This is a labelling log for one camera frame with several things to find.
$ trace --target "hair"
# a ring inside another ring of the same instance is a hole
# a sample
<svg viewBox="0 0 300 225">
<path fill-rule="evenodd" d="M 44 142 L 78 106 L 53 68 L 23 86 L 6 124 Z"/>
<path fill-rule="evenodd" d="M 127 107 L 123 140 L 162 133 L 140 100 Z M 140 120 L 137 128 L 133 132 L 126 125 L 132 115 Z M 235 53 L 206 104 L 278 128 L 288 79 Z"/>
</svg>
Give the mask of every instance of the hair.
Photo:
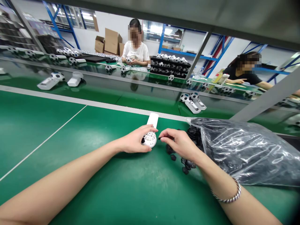
<svg viewBox="0 0 300 225">
<path fill-rule="evenodd" d="M 134 18 L 130 21 L 129 27 L 137 28 L 140 33 L 142 33 L 141 23 L 137 18 Z"/>
<path fill-rule="evenodd" d="M 259 62 L 261 54 L 257 52 L 249 52 L 245 54 L 238 55 L 229 65 L 228 67 L 240 68 L 241 63 L 245 64 L 245 62 Z"/>
</svg>

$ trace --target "plastic bottle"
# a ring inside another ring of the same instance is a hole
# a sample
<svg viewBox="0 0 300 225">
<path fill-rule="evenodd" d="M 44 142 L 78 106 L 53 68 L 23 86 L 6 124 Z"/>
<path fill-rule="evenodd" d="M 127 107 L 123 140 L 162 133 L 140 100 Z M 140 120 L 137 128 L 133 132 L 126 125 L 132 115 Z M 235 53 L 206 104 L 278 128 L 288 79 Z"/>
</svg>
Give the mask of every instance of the plastic bottle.
<svg viewBox="0 0 300 225">
<path fill-rule="evenodd" d="M 229 74 L 226 74 L 226 73 L 223 74 L 221 79 L 219 79 L 218 84 L 223 85 L 227 81 L 228 78 L 229 78 Z"/>
<path fill-rule="evenodd" d="M 223 75 L 223 71 L 225 70 L 225 67 L 223 67 L 220 72 L 218 72 L 214 78 L 212 79 L 212 83 L 218 83 L 218 81 L 221 79 L 222 75 Z"/>
<path fill-rule="evenodd" d="M 201 69 L 194 75 L 195 80 L 199 80 L 202 77 L 204 67 L 201 67 Z"/>
</svg>

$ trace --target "plastic bag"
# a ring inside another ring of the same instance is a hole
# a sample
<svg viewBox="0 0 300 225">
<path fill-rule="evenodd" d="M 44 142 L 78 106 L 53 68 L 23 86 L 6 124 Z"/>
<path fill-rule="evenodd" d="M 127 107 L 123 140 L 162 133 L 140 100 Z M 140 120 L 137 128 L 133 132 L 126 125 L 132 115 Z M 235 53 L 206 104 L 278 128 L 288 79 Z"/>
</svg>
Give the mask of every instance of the plastic bag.
<svg viewBox="0 0 300 225">
<path fill-rule="evenodd" d="M 241 184 L 300 187 L 300 152 L 265 127 L 209 118 L 187 121 L 194 143 Z"/>
</svg>

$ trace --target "hand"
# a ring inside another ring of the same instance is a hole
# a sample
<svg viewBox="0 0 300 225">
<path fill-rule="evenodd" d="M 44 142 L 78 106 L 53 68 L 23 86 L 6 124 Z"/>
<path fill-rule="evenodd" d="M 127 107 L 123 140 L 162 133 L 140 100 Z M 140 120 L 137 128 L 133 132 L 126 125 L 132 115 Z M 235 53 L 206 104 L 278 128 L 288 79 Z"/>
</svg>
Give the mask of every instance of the hand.
<svg viewBox="0 0 300 225">
<path fill-rule="evenodd" d="M 131 65 L 139 65 L 140 61 L 136 60 L 136 59 L 133 59 L 131 61 Z"/>
<path fill-rule="evenodd" d="M 150 152 L 152 149 L 147 145 L 142 145 L 141 141 L 143 136 L 148 132 L 157 132 L 158 129 L 153 127 L 153 124 L 144 125 L 132 131 L 126 136 L 115 140 L 117 148 L 121 152 L 126 153 L 145 153 Z"/>
<path fill-rule="evenodd" d="M 247 79 L 237 79 L 237 80 L 231 80 L 232 83 L 239 83 L 239 84 L 243 84 Z"/>
<path fill-rule="evenodd" d="M 167 143 L 181 157 L 197 163 L 201 156 L 205 155 L 189 138 L 185 131 L 166 129 L 158 137 L 162 142 Z"/>
</svg>

